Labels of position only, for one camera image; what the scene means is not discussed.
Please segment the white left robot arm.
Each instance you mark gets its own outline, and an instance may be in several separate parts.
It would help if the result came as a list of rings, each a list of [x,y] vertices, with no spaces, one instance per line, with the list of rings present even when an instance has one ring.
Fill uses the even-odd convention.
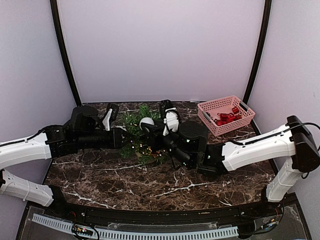
[[[61,189],[40,184],[29,173],[15,172],[18,167],[29,170],[33,162],[52,161],[85,149],[120,149],[126,144],[128,133],[112,127],[119,107],[109,104],[103,117],[91,106],[72,110],[64,124],[52,124],[35,134],[0,144],[0,193],[26,202],[50,207],[60,218],[71,213]]]

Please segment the small green christmas tree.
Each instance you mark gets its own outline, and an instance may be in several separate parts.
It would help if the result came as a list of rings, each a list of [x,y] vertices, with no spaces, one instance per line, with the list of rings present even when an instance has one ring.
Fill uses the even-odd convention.
[[[151,163],[159,165],[168,159],[168,155],[164,150],[152,150],[147,143],[144,133],[140,129],[140,120],[145,117],[160,120],[160,111],[151,110],[147,104],[143,103],[138,107],[137,111],[126,111],[122,115],[121,121],[125,130],[132,134],[133,137],[130,138],[129,144],[121,149],[120,154],[125,159],[135,157],[140,165]]]

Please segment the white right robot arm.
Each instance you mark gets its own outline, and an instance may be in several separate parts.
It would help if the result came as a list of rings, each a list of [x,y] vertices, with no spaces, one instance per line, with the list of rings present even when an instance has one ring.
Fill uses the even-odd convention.
[[[208,129],[195,122],[143,118],[139,123],[153,151],[166,150],[188,169],[216,177],[244,166],[286,158],[275,178],[262,192],[255,213],[266,217],[304,173],[320,166],[320,154],[307,124],[289,116],[279,128],[242,141],[208,144]]]

